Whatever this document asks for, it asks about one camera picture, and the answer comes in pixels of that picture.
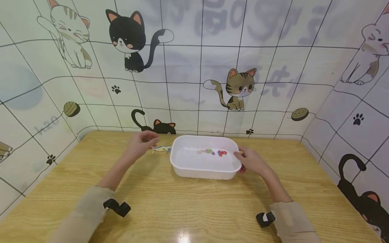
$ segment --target colorful small pieces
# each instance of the colorful small pieces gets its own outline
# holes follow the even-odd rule
[[[197,153],[198,154],[201,154],[202,152],[205,152],[207,154],[212,154],[212,155],[215,155],[215,152],[212,151],[212,149],[206,149],[206,150],[197,150]]]
[[[222,157],[223,154],[227,154],[227,152],[226,152],[226,151],[219,150],[219,151],[217,152],[217,154],[219,155],[219,157]]]
[[[159,146],[159,147],[153,147],[152,154],[153,154],[155,151],[165,151],[165,150],[166,150],[166,154],[168,154],[168,153],[170,152],[171,149],[172,149],[171,146]]]

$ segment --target black cat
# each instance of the black cat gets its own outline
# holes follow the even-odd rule
[[[338,188],[347,197],[350,203],[369,224],[381,230],[381,241],[388,243],[389,237],[389,214],[381,206],[381,201],[375,192],[368,191],[358,196],[354,186],[344,178],[343,167],[349,160],[354,160],[361,171],[366,170],[366,165],[354,154],[344,155],[339,162],[340,181]]]
[[[161,29],[154,33],[150,44],[149,60],[144,65],[143,59],[138,53],[146,43],[145,26],[140,12],[135,11],[131,17],[122,17],[112,10],[105,10],[107,18],[111,23],[109,35],[115,48],[125,53],[124,67],[126,71],[142,72],[143,69],[151,66],[154,59],[154,51],[158,44],[170,42],[174,38],[173,32]]]
[[[164,133],[164,134],[175,134],[175,123],[162,123],[160,120],[156,119],[154,121],[154,129],[152,129],[151,127],[148,127],[148,126],[142,126],[140,125],[138,122],[137,122],[137,119],[135,117],[135,114],[139,112],[141,113],[142,115],[145,114],[144,111],[142,110],[138,110],[138,109],[135,109],[131,112],[131,117],[132,117],[132,120],[135,122],[135,124],[140,127],[140,129],[142,131],[153,131],[153,132],[156,132],[156,133]]]

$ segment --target cartoon cat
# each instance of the cartoon cat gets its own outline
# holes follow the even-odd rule
[[[380,57],[389,55],[388,22],[389,14],[383,14],[377,24],[370,24],[362,29],[364,42],[340,77],[341,82],[363,85],[374,79]]]
[[[10,155],[12,149],[13,148],[11,146],[0,142],[0,162]]]
[[[57,39],[57,47],[62,58],[73,68],[92,66],[89,54],[81,46],[89,39],[89,20],[79,16],[72,9],[59,5],[55,0],[48,0],[51,8],[51,22],[39,16],[38,23]]]
[[[381,231],[382,242],[389,240],[389,214],[381,206],[381,201],[375,192],[368,191],[358,196],[354,186],[344,178],[343,167],[348,160],[354,160],[361,171],[366,170],[366,165],[354,154],[344,155],[339,162],[340,181],[338,188],[361,214],[364,220]]]
[[[160,120],[156,119],[154,121],[154,129],[148,126],[142,126],[137,122],[137,119],[135,117],[135,114],[139,112],[142,115],[145,115],[145,112],[142,110],[135,109],[131,112],[132,120],[135,122],[135,124],[140,127],[142,131],[153,131],[156,133],[164,133],[164,134],[175,134],[175,123],[162,123]]]
[[[214,89],[219,93],[222,106],[227,107],[229,110],[241,111],[244,110],[243,97],[251,94],[254,89],[253,77],[256,71],[256,68],[250,69],[244,73],[238,73],[235,68],[230,70],[227,76],[226,91],[231,95],[231,98],[228,100],[227,104],[224,102],[223,89],[218,81],[207,80],[203,86],[206,89]]]
[[[154,51],[158,44],[170,42],[174,38],[173,32],[161,29],[151,38],[150,55],[146,65],[138,53],[146,44],[145,26],[140,12],[135,11],[131,17],[122,17],[112,10],[105,10],[110,22],[109,35],[115,48],[125,53],[124,67],[126,71],[142,72],[149,68],[154,59]]]

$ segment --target forearm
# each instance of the forearm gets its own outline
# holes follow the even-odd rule
[[[134,162],[132,161],[128,162],[126,159],[120,158],[116,164],[105,174],[97,186],[116,191],[127,170],[133,163]]]
[[[293,202],[292,198],[281,184],[278,175],[271,168],[269,168],[268,171],[264,173],[262,179],[265,182],[274,203]]]
[[[54,232],[49,243],[87,243],[103,221],[103,204],[114,196],[108,188],[91,187],[81,198],[74,210]]]
[[[104,203],[114,196],[120,181],[132,164],[128,160],[120,158],[96,187],[88,189],[49,242],[88,242],[105,217]]]
[[[277,235],[283,243],[319,243],[315,230],[302,207],[293,202],[277,174],[269,169],[262,176],[273,204],[270,206],[275,217]]]

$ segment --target tabby cat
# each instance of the tabby cat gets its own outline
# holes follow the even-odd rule
[[[55,36],[62,58],[73,68],[90,69],[91,57],[81,46],[81,43],[89,39],[89,20],[70,8],[59,5],[55,0],[48,2],[51,8],[51,22],[39,16],[38,23]]]
[[[12,151],[11,146],[8,146],[7,144],[0,142],[0,162],[9,156],[11,154],[11,151]]]
[[[243,97],[251,94],[254,89],[253,77],[256,71],[256,68],[250,69],[244,73],[238,73],[235,68],[230,70],[227,76],[226,91],[231,95],[231,98],[228,100],[227,104],[223,99],[223,88],[218,81],[207,80],[203,86],[206,89],[214,89],[219,93],[222,106],[227,107],[229,110],[241,111],[244,110]]]

